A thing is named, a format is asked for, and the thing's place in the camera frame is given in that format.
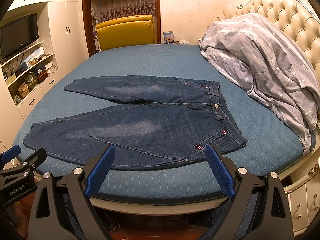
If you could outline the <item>dark blue denim jeans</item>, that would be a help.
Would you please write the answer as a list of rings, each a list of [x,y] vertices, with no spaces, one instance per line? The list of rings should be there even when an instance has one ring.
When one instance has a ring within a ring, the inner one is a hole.
[[[110,144],[115,170],[158,170],[202,162],[208,145],[225,154],[247,142],[216,81],[103,76],[76,79],[65,90],[113,106],[35,123],[25,146],[85,164]]]

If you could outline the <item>brown handbag on shelf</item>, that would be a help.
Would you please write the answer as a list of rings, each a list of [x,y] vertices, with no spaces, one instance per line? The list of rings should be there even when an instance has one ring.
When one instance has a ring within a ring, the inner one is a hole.
[[[30,93],[28,84],[26,82],[22,83],[16,88],[16,92],[21,99],[25,98]]]

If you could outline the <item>cream bedside cabinet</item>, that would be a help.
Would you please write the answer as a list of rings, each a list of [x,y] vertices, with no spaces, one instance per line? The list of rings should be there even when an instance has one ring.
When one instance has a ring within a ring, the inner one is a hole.
[[[293,235],[302,235],[319,213],[319,158],[298,181],[284,187],[291,211]]]

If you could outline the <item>grey star-pattern duvet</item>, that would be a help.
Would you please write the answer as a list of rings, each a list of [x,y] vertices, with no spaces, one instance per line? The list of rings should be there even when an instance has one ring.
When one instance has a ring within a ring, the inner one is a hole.
[[[199,41],[202,56],[247,95],[271,110],[299,138],[315,145],[319,83],[302,50],[258,13],[212,22]]]

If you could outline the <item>black flat television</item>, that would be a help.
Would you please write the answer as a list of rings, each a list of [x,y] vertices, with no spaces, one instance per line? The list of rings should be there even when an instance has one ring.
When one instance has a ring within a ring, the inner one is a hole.
[[[1,26],[1,56],[3,59],[22,50],[39,38],[37,13],[17,18]]]

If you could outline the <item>cream wardrobe shelf unit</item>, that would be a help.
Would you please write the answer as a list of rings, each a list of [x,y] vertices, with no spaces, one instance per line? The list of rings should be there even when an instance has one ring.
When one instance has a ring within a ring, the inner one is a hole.
[[[82,0],[13,0],[1,26],[37,13],[39,38],[15,54],[1,56],[1,149],[12,146],[20,127],[41,99],[88,59]],[[26,82],[21,99],[16,88]]]

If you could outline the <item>small picture box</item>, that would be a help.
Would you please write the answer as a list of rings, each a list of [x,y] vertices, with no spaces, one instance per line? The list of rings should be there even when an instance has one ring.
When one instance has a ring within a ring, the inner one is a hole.
[[[164,43],[165,44],[175,43],[175,38],[174,38],[173,31],[165,31],[163,33],[163,37],[164,37]]]

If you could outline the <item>cream tufted headboard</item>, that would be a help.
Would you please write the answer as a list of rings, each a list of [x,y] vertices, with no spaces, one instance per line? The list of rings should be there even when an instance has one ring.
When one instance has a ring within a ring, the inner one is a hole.
[[[226,19],[256,12],[266,17],[304,52],[319,77],[319,19],[300,0],[250,0],[246,5],[227,6]]]

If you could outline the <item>brown lace curtain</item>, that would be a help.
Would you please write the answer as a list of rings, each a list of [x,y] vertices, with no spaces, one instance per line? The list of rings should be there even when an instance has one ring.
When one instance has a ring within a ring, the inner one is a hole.
[[[156,0],[100,0],[101,22],[135,15],[156,17],[156,13]]]

